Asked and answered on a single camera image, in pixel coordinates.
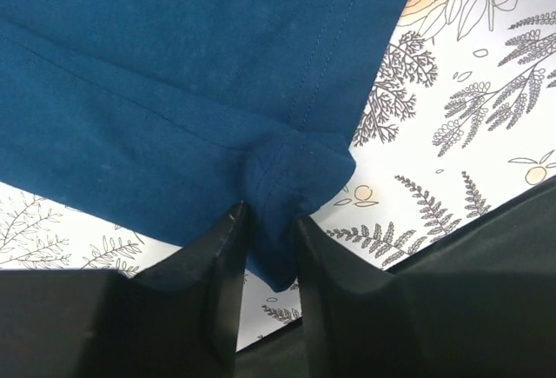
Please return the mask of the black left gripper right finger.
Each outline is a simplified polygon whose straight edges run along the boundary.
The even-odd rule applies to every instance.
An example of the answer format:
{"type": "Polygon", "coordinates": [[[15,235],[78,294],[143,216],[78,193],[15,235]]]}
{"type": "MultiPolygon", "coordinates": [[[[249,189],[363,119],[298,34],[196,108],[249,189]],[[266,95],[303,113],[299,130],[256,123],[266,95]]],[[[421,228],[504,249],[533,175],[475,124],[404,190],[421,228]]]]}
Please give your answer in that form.
{"type": "Polygon", "coordinates": [[[296,236],[312,376],[554,376],[553,182],[389,271],[310,219],[296,236]]]}

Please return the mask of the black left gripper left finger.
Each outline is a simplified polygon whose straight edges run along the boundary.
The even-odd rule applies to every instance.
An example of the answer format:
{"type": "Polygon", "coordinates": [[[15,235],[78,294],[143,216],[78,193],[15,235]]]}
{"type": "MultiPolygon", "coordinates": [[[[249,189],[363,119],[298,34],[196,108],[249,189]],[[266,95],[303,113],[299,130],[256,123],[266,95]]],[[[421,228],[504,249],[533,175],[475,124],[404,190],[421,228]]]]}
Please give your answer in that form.
{"type": "Polygon", "coordinates": [[[242,304],[248,206],[138,275],[1,275],[4,377],[230,377],[242,304]]]}

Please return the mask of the blue printed t shirt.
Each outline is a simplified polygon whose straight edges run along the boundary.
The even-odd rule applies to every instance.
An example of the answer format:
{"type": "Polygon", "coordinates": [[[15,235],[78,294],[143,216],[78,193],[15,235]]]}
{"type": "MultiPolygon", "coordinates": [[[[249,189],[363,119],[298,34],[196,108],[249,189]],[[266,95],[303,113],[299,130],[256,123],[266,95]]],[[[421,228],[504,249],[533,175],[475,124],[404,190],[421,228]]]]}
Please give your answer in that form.
{"type": "Polygon", "coordinates": [[[1,180],[177,246],[245,202],[282,291],[406,2],[1,0],[1,180]]]}

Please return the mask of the floral patterned table mat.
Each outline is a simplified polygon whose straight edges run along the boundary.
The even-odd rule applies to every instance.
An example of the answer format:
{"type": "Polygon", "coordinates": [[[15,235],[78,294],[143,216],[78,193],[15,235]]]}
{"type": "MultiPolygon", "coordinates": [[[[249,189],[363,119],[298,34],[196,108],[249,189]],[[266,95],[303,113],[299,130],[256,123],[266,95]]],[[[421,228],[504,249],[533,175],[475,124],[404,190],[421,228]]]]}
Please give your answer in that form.
{"type": "MultiPolygon", "coordinates": [[[[349,151],[354,173],[310,216],[380,269],[553,180],[555,0],[407,0],[349,151]]],[[[186,245],[1,180],[2,269],[133,277],[186,245]]],[[[300,317],[295,280],[274,291],[247,267],[239,348],[300,317]]]]}

